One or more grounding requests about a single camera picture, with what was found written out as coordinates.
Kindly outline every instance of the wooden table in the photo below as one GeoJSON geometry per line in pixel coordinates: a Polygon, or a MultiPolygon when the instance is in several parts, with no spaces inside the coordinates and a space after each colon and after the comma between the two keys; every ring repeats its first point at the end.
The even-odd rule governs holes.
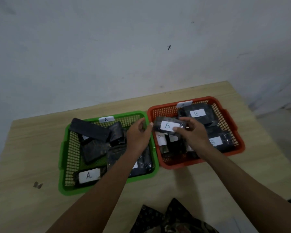
{"type": "MultiPolygon", "coordinates": [[[[58,191],[58,157],[64,129],[81,119],[153,105],[214,96],[228,109],[246,144],[235,163],[285,199],[291,198],[291,165],[228,82],[13,121],[0,162],[0,232],[45,232],[81,195],[58,191]],[[33,187],[34,182],[42,188],[33,187]]],[[[159,169],[152,179],[126,184],[104,232],[129,232],[142,204],[165,212],[177,198],[193,216],[210,224],[243,214],[207,163],[176,171],[159,169]]]]}

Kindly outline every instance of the floor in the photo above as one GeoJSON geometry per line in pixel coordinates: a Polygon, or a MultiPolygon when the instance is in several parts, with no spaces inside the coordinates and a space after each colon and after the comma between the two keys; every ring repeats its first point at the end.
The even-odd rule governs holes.
{"type": "MultiPolygon", "coordinates": [[[[291,162],[291,109],[281,109],[257,117],[291,162]]],[[[245,216],[234,216],[213,226],[220,233],[257,233],[245,216]]]]}

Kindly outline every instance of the hand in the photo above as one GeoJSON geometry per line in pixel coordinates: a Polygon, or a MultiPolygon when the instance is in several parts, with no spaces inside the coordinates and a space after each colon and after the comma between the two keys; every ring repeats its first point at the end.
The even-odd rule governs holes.
{"type": "Polygon", "coordinates": [[[127,131],[127,149],[126,151],[135,153],[138,157],[149,144],[153,123],[150,123],[145,131],[142,131],[145,118],[136,121],[127,131]]]}
{"type": "Polygon", "coordinates": [[[190,147],[195,150],[201,158],[203,158],[202,156],[205,151],[214,148],[209,141],[204,125],[192,117],[180,117],[179,120],[186,121],[190,130],[179,127],[174,127],[173,130],[182,135],[190,147]]]}

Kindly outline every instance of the person's right arm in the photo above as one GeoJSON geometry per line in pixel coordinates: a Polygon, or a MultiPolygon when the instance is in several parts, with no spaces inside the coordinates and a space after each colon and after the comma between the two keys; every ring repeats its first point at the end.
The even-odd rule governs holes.
{"type": "Polygon", "coordinates": [[[266,188],[210,143],[205,127],[182,117],[192,131],[175,128],[217,173],[231,196],[259,232],[291,232],[291,204],[266,188]]]}

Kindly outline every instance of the red basket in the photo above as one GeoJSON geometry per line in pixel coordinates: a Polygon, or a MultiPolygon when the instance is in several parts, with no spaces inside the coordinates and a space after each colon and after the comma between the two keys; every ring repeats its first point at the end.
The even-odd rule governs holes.
{"type": "MultiPolygon", "coordinates": [[[[192,101],[193,101],[192,104],[197,104],[197,103],[210,104],[213,108],[213,111],[215,112],[215,114],[217,115],[219,119],[220,128],[222,130],[227,130],[230,132],[233,138],[235,149],[231,152],[224,153],[224,155],[230,156],[233,154],[239,154],[244,151],[245,149],[244,141],[241,139],[239,133],[237,132],[237,126],[235,122],[233,121],[229,112],[222,108],[221,104],[216,98],[208,96],[208,97],[192,99],[192,101]]],[[[157,116],[176,117],[178,115],[177,114],[178,109],[176,108],[176,105],[178,103],[179,101],[169,103],[169,104],[164,104],[164,105],[152,106],[150,109],[148,109],[148,112],[147,112],[149,121],[153,122],[157,116]]],[[[157,142],[155,133],[153,133],[153,137],[154,137],[157,156],[159,158],[159,164],[163,168],[177,169],[177,168],[193,165],[196,163],[204,162],[202,159],[194,159],[191,156],[188,156],[186,154],[169,157],[169,158],[163,158],[159,150],[159,144],[157,142]]]]}

